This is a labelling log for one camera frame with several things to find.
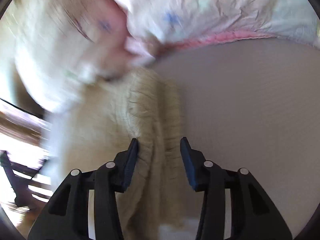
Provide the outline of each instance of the beige towel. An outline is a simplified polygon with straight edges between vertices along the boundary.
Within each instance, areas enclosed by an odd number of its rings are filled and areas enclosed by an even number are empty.
[[[82,104],[68,116],[58,133],[60,146],[52,145],[60,149],[52,166],[55,186],[74,168],[95,170],[113,160],[137,138],[140,151],[131,185],[117,195],[124,237],[157,239],[160,223],[179,224],[177,183],[184,173],[174,85],[140,68],[121,81],[88,86]],[[93,222],[93,212],[89,217]]]

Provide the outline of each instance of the white fabric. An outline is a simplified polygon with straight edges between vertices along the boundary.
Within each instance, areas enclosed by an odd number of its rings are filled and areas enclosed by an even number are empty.
[[[93,8],[89,8],[91,1],[23,0],[18,8],[22,16],[16,37],[17,70],[28,93],[50,112],[66,111],[81,101],[85,84],[94,83],[98,75],[114,77],[126,65],[126,55],[122,57],[117,51],[119,56],[113,53],[112,58],[109,54],[114,52],[113,45],[123,48],[117,42],[121,43],[121,38],[125,41],[128,34],[99,29],[99,21],[91,18],[95,14],[101,19],[106,17],[99,11],[100,3],[105,11],[111,5],[108,0],[94,0]],[[131,56],[133,67],[154,60],[137,45],[139,42],[133,38],[127,40],[127,48],[141,55]]]
[[[179,100],[173,85],[140,68],[120,82],[88,86],[80,105],[53,115],[52,121],[49,151],[57,158],[46,173],[53,190],[72,169],[95,170],[137,138],[140,150],[131,185],[117,195],[125,239],[157,239],[161,222],[179,224],[177,185],[185,175]],[[89,222],[92,229],[93,210]]]
[[[134,37],[162,42],[250,30],[313,44],[317,16],[308,0],[116,0]]]

